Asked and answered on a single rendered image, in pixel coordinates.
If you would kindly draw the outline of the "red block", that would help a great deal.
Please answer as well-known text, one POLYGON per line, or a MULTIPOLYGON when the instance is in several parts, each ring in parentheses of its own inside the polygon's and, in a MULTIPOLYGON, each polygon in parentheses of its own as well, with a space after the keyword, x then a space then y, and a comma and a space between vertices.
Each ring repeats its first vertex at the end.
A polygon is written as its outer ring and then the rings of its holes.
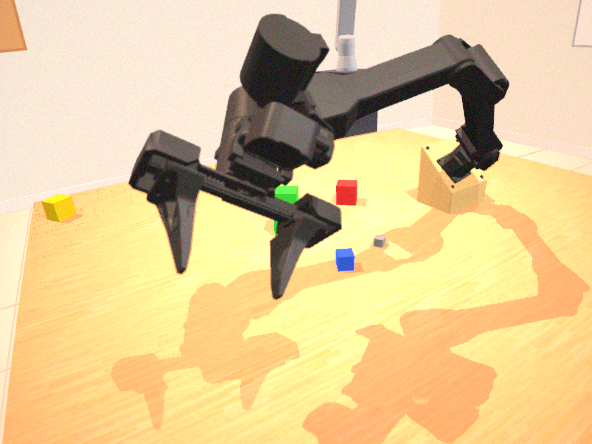
POLYGON ((356 205, 357 180, 338 180, 336 185, 336 205, 356 205))

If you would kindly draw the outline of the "blue block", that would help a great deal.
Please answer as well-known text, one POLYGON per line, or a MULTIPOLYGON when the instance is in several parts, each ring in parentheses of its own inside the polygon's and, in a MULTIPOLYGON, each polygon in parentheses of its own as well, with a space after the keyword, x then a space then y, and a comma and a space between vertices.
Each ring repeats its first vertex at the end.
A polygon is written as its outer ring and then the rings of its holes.
POLYGON ((352 248, 336 249, 338 272, 355 271, 355 255, 352 248))

